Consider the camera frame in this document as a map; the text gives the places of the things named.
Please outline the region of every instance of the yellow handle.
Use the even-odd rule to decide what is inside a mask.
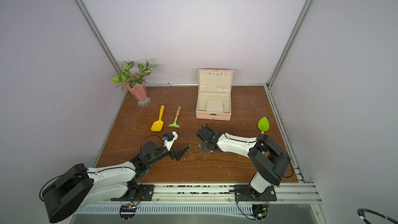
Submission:
[[[181,112],[181,106],[178,106],[177,112],[176,112],[176,117],[178,117],[180,115],[180,112]]]
[[[162,120],[163,111],[164,111],[164,105],[161,105],[160,106],[160,113],[159,113],[159,120]]]

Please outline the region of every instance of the pink jewelry box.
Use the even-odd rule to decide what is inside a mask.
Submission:
[[[199,70],[197,119],[229,121],[233,70]]]

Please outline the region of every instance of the glass vase base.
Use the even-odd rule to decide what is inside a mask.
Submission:
[[[148,106],[148,105],[149,105],[149,103],[150,103],[150,98],[149,98],[149,97],[147,97],[147,99],[146,99],[146,100],[144,100],[143,102],[141,102],[141,101],[138,101],[138,106],[140,106],[140,107],[146,107],[146,106]]]

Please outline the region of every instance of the wooden table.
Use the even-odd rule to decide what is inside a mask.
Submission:
[[[258,137],[257,122],[266,116],[270,129],[266,132],[280,147],[286,149],[279,127],[271,109],[264,87],[232,87],[232,117],[230,121],[197,119],[195,116],[198,87],[147,87],[152,102],[147,107],[139,107],[130,93],[123,102],[112,131],[102,150],[97,167],[111,166],[133,158],[140,149],[142,140],[152,134],[163,137],[166,132],[177,131],[180,136],[173,148],[191,145],[181,161],[170,157],[159,161],[140,182],[245,182],[251,181],[256,169],[249,158],[230,152],[207,154],[199,147],[201,140],[196,136],[202,125],[208,123],[216,131],[232,132],[241,137]],[[165,105],[160,132],[150,130],[152,123],[159,119],[160,105]],[[178,106],[182,106],[177,124],[180,128],[168,127],[173,123]],[[150,137],[145,142],[159,142],[158,137]],[[285,176],[291,175],[289,167]],[[296,175],[283,178],[283,182],[298,182]]]

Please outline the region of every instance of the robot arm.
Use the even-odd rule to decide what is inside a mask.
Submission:
[[[234,152],[250,158],[257,169],[250,182],[252,190],[263,193],[271,184],[279,185],[290,164],[290,156],[270,137],[261,134],[258,138],[243,138],[226,132],[214,133],[208,125],[202,126],[197,136],[202,140],[205,152]]]
[[[188,151],[185,147],[174,152],[172,146],[178,133],[164,135],[163,146],[157,147],[154,141],[144,144],[130,161],[119,165],[86,168],[80,163],[40,192],[51,223],[57,223],[69,217],[77,209],[88,204],[111,199],[111,201],[133,201],[138,196],[139,186],[136,179],[149,172],[149,167],[157,161],[170,156],[179,161]]]

